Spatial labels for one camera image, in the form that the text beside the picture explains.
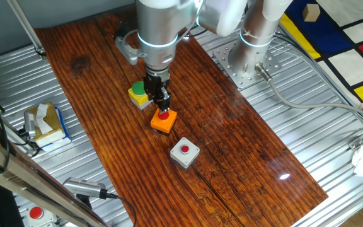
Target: green cap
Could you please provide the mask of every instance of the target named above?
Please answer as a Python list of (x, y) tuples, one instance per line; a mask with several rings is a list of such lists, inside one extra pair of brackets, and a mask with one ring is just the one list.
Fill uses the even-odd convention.
[(134, 92), (136, 95), (144, 95), (145, 94), (145, 90), (144, 90), (144, 82), (143, 81), (138, 81), (135, 82), (132, 87), (131, 87), (132, 92)]

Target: orange cube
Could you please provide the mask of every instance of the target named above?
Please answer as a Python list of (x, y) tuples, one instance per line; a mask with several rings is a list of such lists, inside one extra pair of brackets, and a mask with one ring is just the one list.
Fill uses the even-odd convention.
[(159, 115), (159, 109), (157, 109), (151, 120), (151, 127), (159, 131), (169, 133), (175, 123), (177, 113), (172, 110), (169, 110), (168, 113), (168, 116), (167, 114), (165, 114), (165, 116)]

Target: red push button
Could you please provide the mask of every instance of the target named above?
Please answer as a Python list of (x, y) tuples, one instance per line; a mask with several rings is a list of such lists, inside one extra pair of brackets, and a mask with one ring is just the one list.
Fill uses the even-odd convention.
[(168, 120), (168, 118), (169, 118), (169, 111), (166, 111), (165, 113), (162, 113), (162, 114), (158, 113), (158, 117), (161, 120)]
[(43, 216), (43, 210), (40, 207), (33, 207), (30, 210), (29, 215), (33, 219), (39, 219), (39, 218), (41, 218)]
[(188, 153), (188, 146), (182, 146), (181, 151), (182, 151), (182, 153), (187, 154)]

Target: orange block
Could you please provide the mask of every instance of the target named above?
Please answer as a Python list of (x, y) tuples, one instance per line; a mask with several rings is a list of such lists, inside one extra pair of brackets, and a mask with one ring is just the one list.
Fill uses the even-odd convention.
[(159, 109), (156, 110), (154, 117), (151, 120), (151, 127), (159, 131), (169, 133), (175, 123), (177, 113), (169, 110), (169, 117), (166, 120), (161, 120), (158, 116)]

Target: wooden table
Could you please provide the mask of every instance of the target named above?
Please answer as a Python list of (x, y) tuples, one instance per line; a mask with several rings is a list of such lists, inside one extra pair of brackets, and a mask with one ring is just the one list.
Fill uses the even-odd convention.
[[(37, 34), (138, 226), (290, 226), (327, 198), (194, 39), (178, 44), (170, 67), (175, 125), (154, 131), (156, 107), (141, 111), (127, 93), (144, 65), (131, 66), (113, 39), (133, 17), (134, 9), (104, 13)], [(201, 149), (186, 172), (170, 160), (183, 136)]]

